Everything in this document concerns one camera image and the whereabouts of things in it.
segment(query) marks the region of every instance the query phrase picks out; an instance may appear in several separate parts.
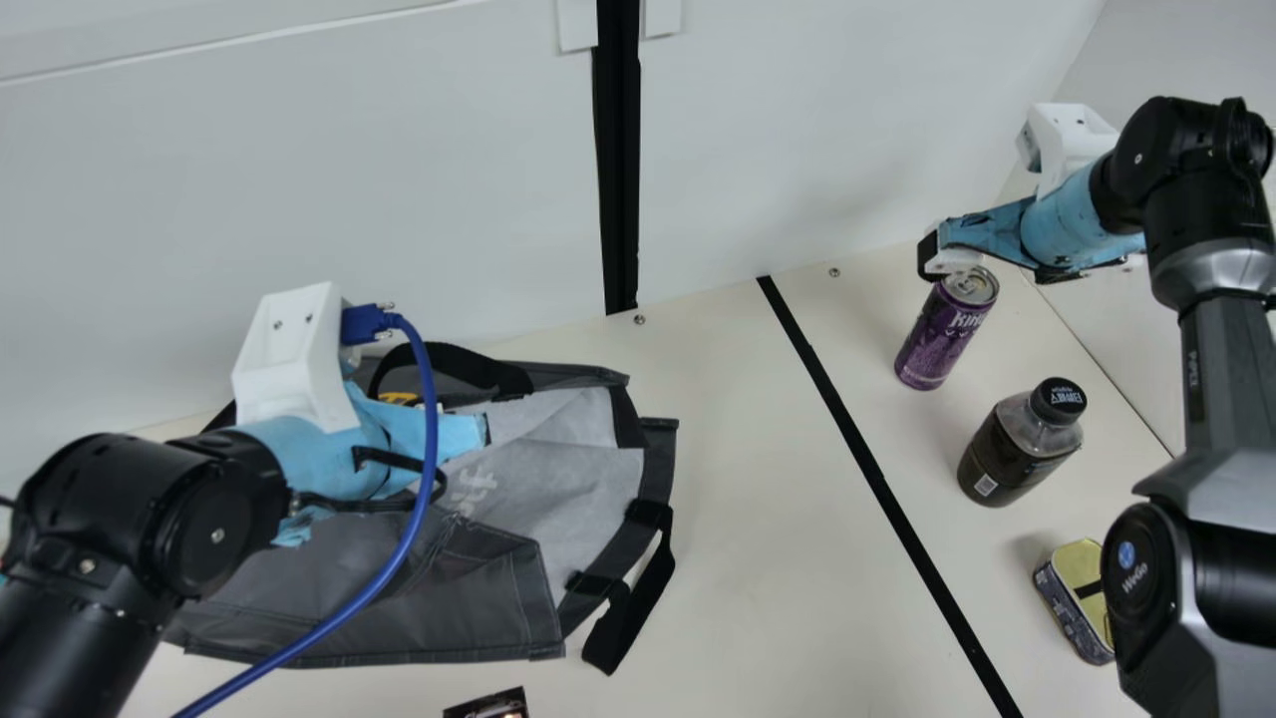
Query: printed logo on bag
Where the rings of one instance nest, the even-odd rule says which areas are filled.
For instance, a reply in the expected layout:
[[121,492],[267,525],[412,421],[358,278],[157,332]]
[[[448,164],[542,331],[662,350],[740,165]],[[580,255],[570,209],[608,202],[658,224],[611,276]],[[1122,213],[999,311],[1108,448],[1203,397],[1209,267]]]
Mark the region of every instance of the printed logo on bag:
[[452,481],[452,496],[458,499],[457,514],[466,519],[473,517],[478,502],[487,499],[493,490],[500,487],[491,472],[480,473],[477,468],[462,469],[461,474]]

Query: white wall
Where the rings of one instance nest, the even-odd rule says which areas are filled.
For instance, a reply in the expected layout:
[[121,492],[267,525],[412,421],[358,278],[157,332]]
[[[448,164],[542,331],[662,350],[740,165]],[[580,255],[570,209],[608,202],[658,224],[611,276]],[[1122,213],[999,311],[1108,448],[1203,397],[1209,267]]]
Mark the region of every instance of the white wall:
[[[641,46],[655,301],[989,204],[1102,0],[688,0]],[[900,277],[910,281],[910,277]]]
[[333,279],[478,341],[602,311],[587,54],[554,0],[0,82],[0,494],[207,411],[258,298]]
[[3,0],[0,78],[456,0]]
[[[1276,124],[1273,31],[1271,0],[1108,0],[1055,98],[1085,102],[1119,128],[1156,94],[1206,102],[1242,96]],[[1028,194],[1025,177],[1013,175],[1003,196]],[[1276,172],[1265,187],[1276,198]],[[1152,298],[1146,268],[1097,272],[1042,293],[1157,437],[1182,451],[1178,323]]]

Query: small dark object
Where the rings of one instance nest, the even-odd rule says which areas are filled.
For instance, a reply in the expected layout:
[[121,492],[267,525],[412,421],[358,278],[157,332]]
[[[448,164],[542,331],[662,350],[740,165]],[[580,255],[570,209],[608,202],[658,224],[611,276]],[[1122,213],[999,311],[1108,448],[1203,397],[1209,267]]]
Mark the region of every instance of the small dark object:
[[1058,377],[998,402],[966,448],[957,483],[976,504],[1013,502],[1081,449],[1085,411],[1081,388]]
[[531,718],[523,687],[477,698],[443,712],[443,718]]

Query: black line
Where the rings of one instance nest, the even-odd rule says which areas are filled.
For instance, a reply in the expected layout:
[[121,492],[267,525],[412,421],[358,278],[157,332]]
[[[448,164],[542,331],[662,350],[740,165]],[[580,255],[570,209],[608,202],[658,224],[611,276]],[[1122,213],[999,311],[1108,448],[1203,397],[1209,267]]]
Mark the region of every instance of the black line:
[[1077,598],[1079,598],[1079,599],[1087,599],[1087,598],[1095,596],[1096,593],[1104,593],[1104,583],[1102,582],[1092,582],[1092,583],[1088,583],[1088,584],[1086,584],[1083,587],[1077,587],[1076,589],[1073,589],[1073,592],[1077,594]]
[[638,150],[642,66],[638,0],[597,0],[593,142],[598,157],[598,235],[607,314],[638,306]]
[[935,569],[934,562],[930,560],[930,555],[926,553],[926,548],[921,545],[921,539],[917,538],[917,533],[912,531],[912,524],[909,523],[909,518],[905,515],[903,509],[900,502],[894,499],[894,494],[886,482],[886,477],[882,474],[882,468],[878,467],[877,459],[873,458],[873,453],[869,450],[869,445],[864,441],[864,436],[860,435],[860,430],[855,426],[855,421],[851,420],[851,413],[846,411],[846,404],[842,403],[842,398],[838,397],[837,389],[833,388],[833,381],[828,379],[828,372],[824,371],[824,366],[819,362],[819,356],[815,349],[806,341],[806,335],[803,334],[801,326],[798,325],[798,319],[794,318],[792,311],[789,310],[789,304],[785,302],[785,297],[780,295],[780,289],[776,287],[776,282],[772,281],[769,275],[758,277],[758,284],[762,287],[762,292],[767,295],[767,301],[771,302],[771,309],[776,312],[776,318],[780,319],[780,325],[783,326],[785,333],[789,334],[789,341],[792,342],[794,348],[801,357],[801,363],[806,367],[806,372],[810,375],[810,380],[815,383],[815,389],[819,390],[819,395],[824,398],[824,406],[828,408],[828,413],[833,416],[833,422],[837,423],[837,429],[842,432],[842,439],[846,441],[847,449],[855,457],[855,462],[860,465],[860,472],[864,473],[864,478],[868,481],[869,488],[873,490],[873,496],[877,497],[878,504],[882,506],[882,511],[886,514],[887,520],[891,522],[891,527],[894,529],[896,536],[900,538],[900,543],[903,545],[903,550],[909,553],[909,559],[912,560],[912,566],[921,575],[921,582],[926,584],[926,589],[930,590],[930,598],[934,599],[935,606],[939,607],[939,612],[943,613],[944,620],[948,621],[948,627],[952,629],[953,636],[957,638],[957,643],[961,644],[962,650],[966,653],[966,659],[970,661],[971,667],[979,676],[979,680],[984,682],[984,690],[988,691],[989,698],[993,699],[993,704],[1007,717],[1022,718],[1022,713],[1017,705],[1014,705],[1014,699],[1011,698],[1011,691],[1007,690],[1005,684],[1002,682],[1002,677],[997,673],[997,668],[993,667],[991,659],[984,653],[984,648],[979,644],[979,638],[975,636],[975,630],[970,627],[966,621],[966,616],[962,615],[961,607],[957,606],[957,599],[953,598],[952,592],[948,590],[948,585],[944,584],[943,576],[939,575],[939,570]]

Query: blue connector plug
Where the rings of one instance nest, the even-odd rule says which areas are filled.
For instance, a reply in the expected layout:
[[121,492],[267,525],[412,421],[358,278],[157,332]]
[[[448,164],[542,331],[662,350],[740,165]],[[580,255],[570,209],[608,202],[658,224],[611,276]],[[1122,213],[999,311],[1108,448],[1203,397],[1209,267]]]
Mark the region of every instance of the blue connector plug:
[[388,312],[393,304],[361,304],[341,310],[341,342],[346,346],[371,343],[390,337],[394,320]]

